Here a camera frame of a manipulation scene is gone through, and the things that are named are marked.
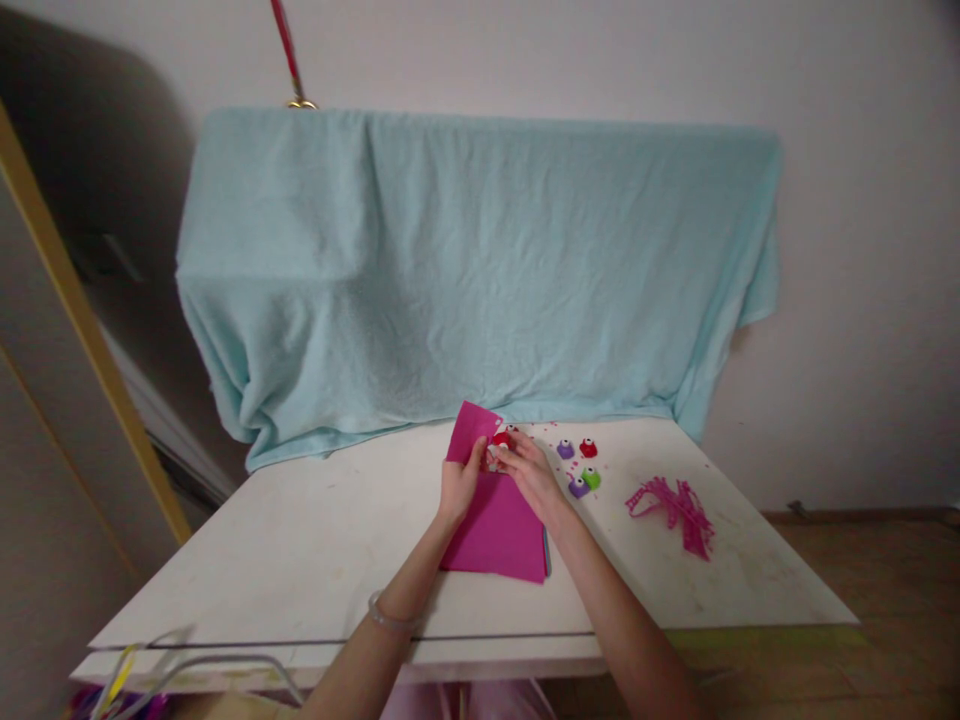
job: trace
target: light blue blanket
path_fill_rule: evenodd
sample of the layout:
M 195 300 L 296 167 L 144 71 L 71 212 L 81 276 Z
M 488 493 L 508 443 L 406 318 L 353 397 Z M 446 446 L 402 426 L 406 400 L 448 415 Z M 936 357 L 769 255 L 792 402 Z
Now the light blue blanket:
M 780 165 L 754 129 L 218 111 L 177 280 L 224 427 L 251 471 L 464 399 L 699 440 L 776 303 Z

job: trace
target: table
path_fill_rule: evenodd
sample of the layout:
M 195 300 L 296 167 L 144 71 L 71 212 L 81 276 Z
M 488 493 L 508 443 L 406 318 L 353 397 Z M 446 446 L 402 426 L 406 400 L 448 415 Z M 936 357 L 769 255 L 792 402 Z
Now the table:
M 129 686 L 211 652 L 273 654 L 316 683 L 419 539 L 439 500 L 452 423 L 416 427 L 257 471 L 92 640 L 73 677 L 103 682 L 119 651 L 137 654 Z M 547 449 L 595 440 L 599 489 L 573 501 L 607 556 L 668 631 L 835 626 L 855 616 L 701 450 L 669 420 L 521 426 Z M 562 472 L 558 482 L 566 485 Z M 714 523 L 711 562 L 686 552 L 665 514 L 631 518 L 642 482 L 687 480 Z M 441 573 L 401 682 L 602 672 L 590 622 L 552 541 L 543 586 Z M 270 669 L 209 666 L 176 691 L 268 689 Z

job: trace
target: hand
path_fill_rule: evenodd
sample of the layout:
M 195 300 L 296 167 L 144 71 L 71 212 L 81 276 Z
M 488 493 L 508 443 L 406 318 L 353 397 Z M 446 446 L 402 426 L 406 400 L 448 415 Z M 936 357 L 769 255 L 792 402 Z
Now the hand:
M 520 494 L 540 518 L 540 522 L 549 525 L 547 516 L 550 511 L 557 501 L 565 503 L 566 498 L 553 476 L 543 450 L 521 432 L 511 432 L 510 437 L 517 444 L 517 452 L 498 447 L 495 451 L 497 460 L 506 466 L 507 474 L 517 483 Z
M 440 474 L 440 509 L 437 516 L 459 525 L 467 516 L 473 494 L 477 490 L 480 460 L 487 449 L 487 438 L 479 437 L 473 444 L 466 466 L 445 462 Z

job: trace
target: wooden floor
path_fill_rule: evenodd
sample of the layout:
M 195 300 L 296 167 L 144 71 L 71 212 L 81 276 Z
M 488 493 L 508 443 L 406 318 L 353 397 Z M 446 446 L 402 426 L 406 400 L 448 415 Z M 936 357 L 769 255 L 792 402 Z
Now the wooden floor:
M 722 718 L 960 718 L 960 533 L 937 522 L 776 525 L 863 622 L 863 647 L 689 653 L 736 667 Z M 628 717 L 609 676 L 542 681 L 557 715 Z

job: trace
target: pink paper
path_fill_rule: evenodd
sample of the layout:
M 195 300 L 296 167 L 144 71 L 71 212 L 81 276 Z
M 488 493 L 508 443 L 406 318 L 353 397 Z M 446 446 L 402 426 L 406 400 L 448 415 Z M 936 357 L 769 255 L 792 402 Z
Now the pink paper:
M 447 460 L 466 463 L 476 439 L 482 435 L 492 438 L 498 425 L 499 418 L 489 410 L 463 403 Z M 440 567 L 543 584 L 547 577 L 543 523 L 523 499 L 513 478 L 480 473 L 467 517 L 453 536 Z
M 499 425 L 500 418 L 492 412 L 464 400 L 457 415 L 457 422 L 453 426 L 453 435 L 450 436 L 447 462 L 466 465 L 477 438 L 486 437 L 491 441 L 497 434 Z

